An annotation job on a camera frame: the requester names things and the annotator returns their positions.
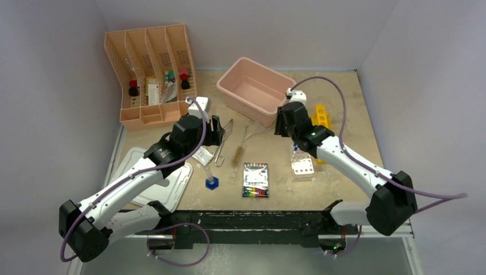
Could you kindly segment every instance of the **robotic arm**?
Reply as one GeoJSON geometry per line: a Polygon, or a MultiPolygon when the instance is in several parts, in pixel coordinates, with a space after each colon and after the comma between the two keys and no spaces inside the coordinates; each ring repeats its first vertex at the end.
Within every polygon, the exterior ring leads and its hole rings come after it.
{"type": "Polygon", "coordinates": [[[60,207],[59,233],[66,238],[68,230],[75,227],[72,234],[68,236],[67,243],[82,262],[96,258],[109,243],[140,231],[156,228],[160,218],[170,214],[170,211],[158,201],[150,202],[139,210],[119,213],[142,191],[153,184],[163,183],[165,178],[182,167],[184,162],[161,170],[155,170],[156,166],[174,163],[187,156],[202,138],[204,146],[221,144],[225,130],[221,127],[218,116],[212,116],[211,121],[209,120],[207,115],[209,99],[197,97],[196,101],[203,112],[201,113],[195,104],[191,103],[189,114],[181,117],[174,124],[172,132],[164,134],[128,172],[105,189],[83,199],[78,204],[68,200],[60,207]],[[206,121],[204,137],[202,137],[203,115],[206,121]],[[146,172],[134,175],[137,171],[146,172]],[[93,201],[117,184],[119,186],[111,190],[96,205],[93,204],[93,201]]]}
{"type": "Polygon", "coordinates": [[[334,202],[328,207],[331,208],[332,219],[338,225],[371,225],[381,234],[390,236],[417,211],[417,202],[413,193],[393,186],[378,174],[389,175],[395,182],[413,188],[410,176],[403,171],[393,174],[371,163],[349,147],[342,147],[339,138],[330,129],[322,125],[312,125],[304,106],[304,93],[289,89],[287,96],[290,99],[289,103],[279,107],[277,111],[275,135],[291,137],[302,151],[338,169],[371,199],[364,203],[334,202]],[[372,167],[375,173],[370,173],[358,165],[349,155],[372,167]]]}

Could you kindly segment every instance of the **pink plastic basket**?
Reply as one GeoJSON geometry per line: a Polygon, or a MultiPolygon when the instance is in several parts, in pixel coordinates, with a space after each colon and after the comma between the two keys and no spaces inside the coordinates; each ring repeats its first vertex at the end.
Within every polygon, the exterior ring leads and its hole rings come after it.
{"type": "Polygon", "coordinates": [[[241,57],[218,80],[223,101],[231,109],[270,127],[277,107],[285,103],[285,91],[295,80],[255,61],[241,57]]]}

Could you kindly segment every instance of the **table surface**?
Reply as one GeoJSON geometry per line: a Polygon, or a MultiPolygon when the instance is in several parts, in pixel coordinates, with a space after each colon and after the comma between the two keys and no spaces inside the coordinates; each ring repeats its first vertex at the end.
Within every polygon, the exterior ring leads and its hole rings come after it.
{"type": "MultiPolygon", "coordinates": [[[[327,164],[314,164],[315,174],[311,181],[296,181],[291,170],[291,147],[288,137],[273,134],[273,128],[255,135],[245,142],[245,153],[240,161],[238,176],[231,179],[233,168],[231,158],[240,145],[245,126],[252,121],[228,108],[216,88],[221,72],[197,72],[198,93],[212,100],[210,115],[218,115],[221,124],[234,120],[233,132],[229,135],[221,155],[226,158],[222,167],[217,168],[211,161],[210,171],[220,179],[215,190],[205,187],[206,172],[201,164],[191,158],[193,175],[189,180],[178,209],[180,210],[322,210],[337,199],[345,201],[365,201],[364,192],[338,170],[327,164]],[[242,197],[243,162],[269,164],[269,198],[242,197]]],[[[309,76],[322,75],[333,79],[343,90],[347,103],[347,123],[344,142],[376,165],[382,165],[378,146],[371,127],[370,118],[355,72],[283,72],[296,81],[309,76]]],[[[323,80],[311,80],[299,86],[307,95],[307,110],[314,114],[315,104],[322,104],[331,113],[332,126],[336,133],[342,124],[342,102],[335,88],[323,80]]],[[[148,131],[127,132],[121,145],[120,159],[132,147],[148,148],[160,137],[171,131],[172,126],[148,131]]],[[[217,147],[208,147],[215,152],[217,147]]]]}

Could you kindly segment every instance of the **white wall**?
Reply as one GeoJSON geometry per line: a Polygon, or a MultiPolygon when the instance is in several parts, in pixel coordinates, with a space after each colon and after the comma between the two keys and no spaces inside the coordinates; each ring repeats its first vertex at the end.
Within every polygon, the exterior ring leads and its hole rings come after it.
{"type": "Polygon", "coordinates": [[[385,165],[469,193],[413,217],[425,274],[484,274],[485,33],[485,1],[400,0],[360,69],[385,165]]]}
{"type": "Polygon", "coordinates": [[[96,0],[111,30],[185,23],[196,67],[246,56],[279,69],[356,69],[398,0],[96,0]]]}
{"type": "Polygon", "coordinates": [[[65,274],[58,208],[101,187],[120,88],[92,1],[0,3],[0,273],[65,274]]]}

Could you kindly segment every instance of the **blue stand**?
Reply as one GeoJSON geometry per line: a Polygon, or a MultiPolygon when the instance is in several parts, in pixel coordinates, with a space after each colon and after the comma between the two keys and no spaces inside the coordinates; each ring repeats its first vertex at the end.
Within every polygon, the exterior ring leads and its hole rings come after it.
{"type": "Polygon", "coordinates": [[[214,179],[213,184],[211,184],[211,182],[208,179],[206,179],[206,187],[211,190],[216,189],[220,185],[220,180],[218,178],[214,176],[213,179],[214,179]]]}

